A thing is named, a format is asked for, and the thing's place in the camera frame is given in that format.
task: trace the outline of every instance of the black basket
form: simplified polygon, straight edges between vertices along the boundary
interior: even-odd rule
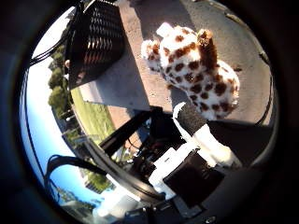
[[[124,51],[120,10],[95,0],[85,9],[68,44],[69,89],[97,79]]]

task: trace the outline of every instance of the sky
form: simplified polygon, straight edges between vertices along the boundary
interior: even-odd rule
[[[65,17],[72,10],[67,10],[45,33],[38,43],[34,56],[53,46],[61,37],[62,31],[68,23]],[[46,173],[47,161],[51,155],[59,154],[65,156],[74,156],[74,153],[68,148],[61,137],[60,129],[48,105],[48,98],[51,89],[48,86],[51,71],[48,66],[52,58],[49,57],[41,63],[33,65],[29,70],[27,84],[27,108],[30,131],[33,143],[36,148],[36,154],[41,163],[44,173]],[[29,146],[29,140],[22,132],[23,142]],[[43,183],[41,174],[37,169],[35,157],[32,150],[27,147],[26,153],[31,162],[38,179]],[[57,168],[50,177],[53,182],[63,189],[73,191],[82,201],[91,199],[99,200],[98,194],[85,189],[78,168],[65,165]]]

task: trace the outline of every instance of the grass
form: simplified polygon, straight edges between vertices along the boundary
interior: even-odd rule
[[[106,105],[84,102],[78,88],[73,89],[71,94],[84,131],[88,135],[97,136],[93,138],[95,144],[99,144],[115,131]]]

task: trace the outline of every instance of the pavement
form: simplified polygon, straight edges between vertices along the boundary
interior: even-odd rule
[[[117,123],[124,123],[121,117],[129,118],[124,108],[147,110],[150,105],[158,105],[171,113],[177,103],[188,101],[182,91],[168,90],[164,80],[158,74],[151,74],[141,59],[142,41],[159,38],[155,32],[167,21],[194,31],[211,30],[219,59],[240,68],[238,108],[226,120],[255,123],[261,118],[268,103],[271,71],[259,56],[263,51],[259,42],[233,12],[210,1],[119,0],[116,4],[121,11],[126,49],[102,76],[80,87],[84,100],[118,106],[119,110],[110,110]],[[271,125],[271,108],[264,125]]]

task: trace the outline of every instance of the giraffe plush toy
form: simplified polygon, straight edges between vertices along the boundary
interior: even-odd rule
[[[209,120],[223,119],[237,105],[240,83],[235,71],[217,59],[212,33],[198,34],[188,27],[163,23],[157,30],[162,41],[145,40],[141,56],[168,87],[185,91],[196,110]]]

